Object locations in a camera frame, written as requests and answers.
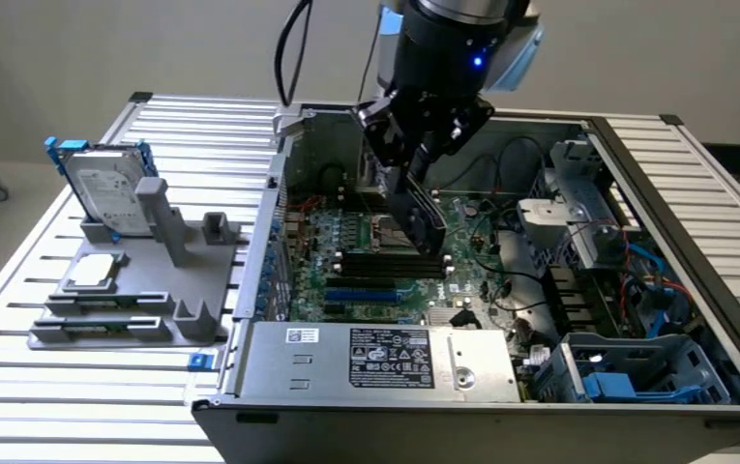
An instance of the white wall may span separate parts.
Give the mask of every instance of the white wall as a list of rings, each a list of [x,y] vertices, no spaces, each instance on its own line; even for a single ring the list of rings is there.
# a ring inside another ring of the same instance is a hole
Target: white wall
[[[740,1],[536,0],[548,38],[503,107],[675,112],[740,141]],[[98,138],[134,90],[274,99],[294,0],[0,0],[0,160]],[[373,0],[317,0],[298,97],[354,99]]]

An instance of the floor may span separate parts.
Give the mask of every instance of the floor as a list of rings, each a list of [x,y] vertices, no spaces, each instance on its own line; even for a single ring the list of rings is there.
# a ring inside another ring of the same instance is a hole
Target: floor
[[[0,269],[58,196],[65,180],[47,163],[0,162],[10,198],[0,203]]]

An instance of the motherboard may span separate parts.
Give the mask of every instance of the motherboard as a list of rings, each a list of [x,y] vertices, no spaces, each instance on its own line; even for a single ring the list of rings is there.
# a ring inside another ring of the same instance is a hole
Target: motherboard
[[[504,328],[505,278],[491,200],[436,198],[448,221],[445,251],[417,253],[394,219],[308,201],[288,217],[294,297],[290,317],[310,322],[449,325],[463,309],[471,328]]]

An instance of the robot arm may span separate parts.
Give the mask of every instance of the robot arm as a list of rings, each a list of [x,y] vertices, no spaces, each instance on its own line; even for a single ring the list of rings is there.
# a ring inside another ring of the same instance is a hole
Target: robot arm
[[[517,73],[521,78],[528,62],[520,58],[541,35],[528,6],[529,0],[408,0],[389,84],[356,110],[390,214],[424,254],[441,252],[447,225],[421,182],[431,164],[456,154],[493,114],[480,91],[513,85]],[[533,33],[511,43],[527,25]]]

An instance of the power supply label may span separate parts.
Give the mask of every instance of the power supply label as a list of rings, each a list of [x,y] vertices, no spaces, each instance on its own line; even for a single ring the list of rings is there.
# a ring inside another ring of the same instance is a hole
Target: power supply label
[[[360,389],[435,389],[429,331],[350,329],[349,383]]]

